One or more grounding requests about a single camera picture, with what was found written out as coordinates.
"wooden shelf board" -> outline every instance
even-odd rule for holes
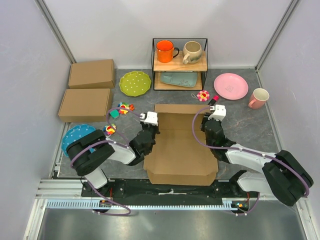
[[[157,52],[154,53],[153,71],[155,72],[206,72],[208,70],[206,51],[202,52],[201,59],[194,64],[183,64],[184,59],[182,51],[170,62],[163,63],[158,61]]]
[[[195,91],[202,90],[201,73],[198,72],[198,77],[194,87],[177,86],[161,82],[161,72],[156,72],[154,77],[154,90],[184,90],[184,91]]]

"white wall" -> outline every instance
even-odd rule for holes
[[[320,223],[320,2],[300,1],[261,69],[282,145],[314,180]]]
[[[290,0],[45,0],[78,62],[151,68],[152,38],[208,38],[210,67],[255,66]]]
[[[20,240],[61,134],[70,63],[33,0],[2,0],[0,33],[0,239]]]

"orange mug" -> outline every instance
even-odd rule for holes
[[[270,96],[267,90],[263,88],[256,88],[250,97],[248,106],[251,109],[261,108],[269,99],[269,97]]]
[[[174,44],[169,40],[161,40],[156,44],[156,54],[159,62],[168,63],[178,56],[179,48],[174,47]]]

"green toy piece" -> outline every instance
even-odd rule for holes
[[[137,97],[145,94],[151,86],[151,79],[143,71],[132,71],[126,73],[120,79],[120,90],[127,96]]]
[[[119,117],[119,112],[115,109],[115,110],[112,110],[110,112],[110,115],[111,117],[113,117],[114,119],[118,118]]]

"pink plate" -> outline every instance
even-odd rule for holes
[[[233,73],[224,73],[214,80],[215,91],[229,100],[242,99],[248,93],[248,84],[241,76]]]

